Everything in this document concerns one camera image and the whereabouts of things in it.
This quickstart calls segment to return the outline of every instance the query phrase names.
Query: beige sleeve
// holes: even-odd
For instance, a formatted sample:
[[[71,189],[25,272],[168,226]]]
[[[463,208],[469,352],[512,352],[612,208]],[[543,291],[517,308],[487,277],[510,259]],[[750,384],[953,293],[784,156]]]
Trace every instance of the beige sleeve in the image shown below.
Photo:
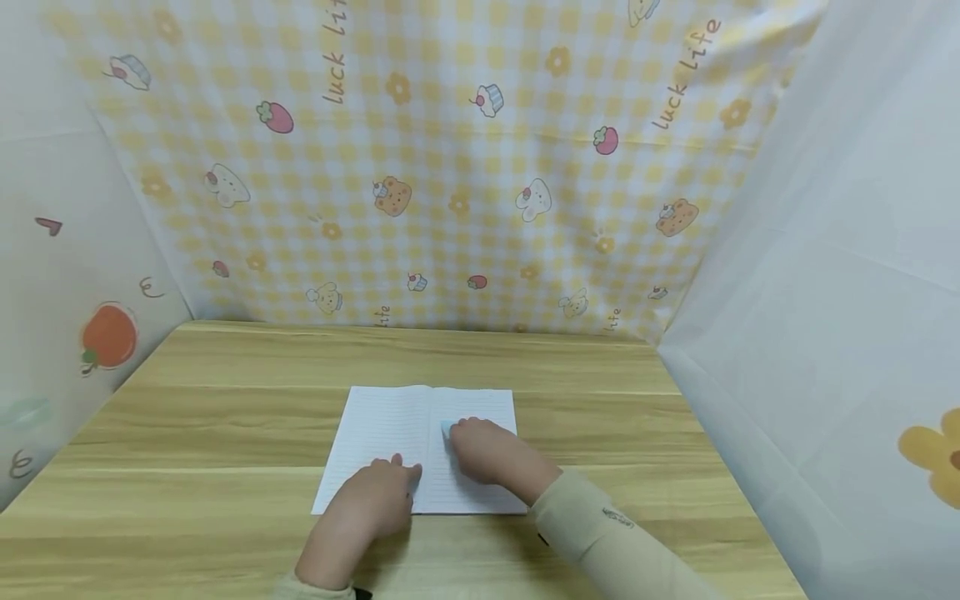
[[[533,506],[540,535],[609,600],[720,598],[585,477],[565,471]]]
[[[356,600],[356,597],[353,586],[340,591],[314,588],[297,579],[293,572],[287,573],[274,590],[274,600]]]

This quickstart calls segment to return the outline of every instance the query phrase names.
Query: open notebook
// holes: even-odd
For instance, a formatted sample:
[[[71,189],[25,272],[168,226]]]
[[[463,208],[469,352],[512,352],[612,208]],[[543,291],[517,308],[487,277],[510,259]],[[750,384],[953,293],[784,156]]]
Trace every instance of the open notebook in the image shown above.
[[[414,492],[415,514],[526,513],[527,507],[505,489],[476,484],[460,473],[447,450],[441,422],[463,417],[489,419],[516,433],[514,394],[426,386],[350,388],[312,513],[325,511],[358,469],[375,458],[389,460],[397,452],[404,465],[423,465]]]

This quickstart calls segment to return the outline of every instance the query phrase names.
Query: yellow gingham backdrop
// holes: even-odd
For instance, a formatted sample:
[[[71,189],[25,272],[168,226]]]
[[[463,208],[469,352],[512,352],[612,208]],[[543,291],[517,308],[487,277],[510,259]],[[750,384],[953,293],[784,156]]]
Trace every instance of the yellow gingham backdrop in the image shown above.
[[[824,0],[61,0],[195,315],[656,342]]]

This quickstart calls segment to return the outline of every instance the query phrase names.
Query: lined paper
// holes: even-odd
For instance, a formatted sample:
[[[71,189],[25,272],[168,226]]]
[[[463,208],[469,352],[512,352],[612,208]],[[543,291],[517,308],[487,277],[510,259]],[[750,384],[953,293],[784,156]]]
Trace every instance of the lined paper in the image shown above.
[[[499,486],[482,486],[461,474],[447,448],[441,421],[489,419],[516,433],[510,390],[451,388],[350,388],[347,405],[330,449],[314,515],[357,470],[376,458],[403,455],[403,464],[423,465],[414,492],[414,514],[522,515],[527,507]]]

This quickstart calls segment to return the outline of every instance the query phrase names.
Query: wooden desk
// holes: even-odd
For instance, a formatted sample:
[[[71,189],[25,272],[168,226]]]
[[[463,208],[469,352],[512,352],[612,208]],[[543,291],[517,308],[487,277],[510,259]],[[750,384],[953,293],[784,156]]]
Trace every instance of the wooden desk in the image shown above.
[[[511,388],[520,434],[731,599],[802,599],[648,347],[606,338],[191,323],[0,516],[4,598],[265,598],[351,385]],[[415,517],[357,582],[382,600],[595,597],[523,519]]]

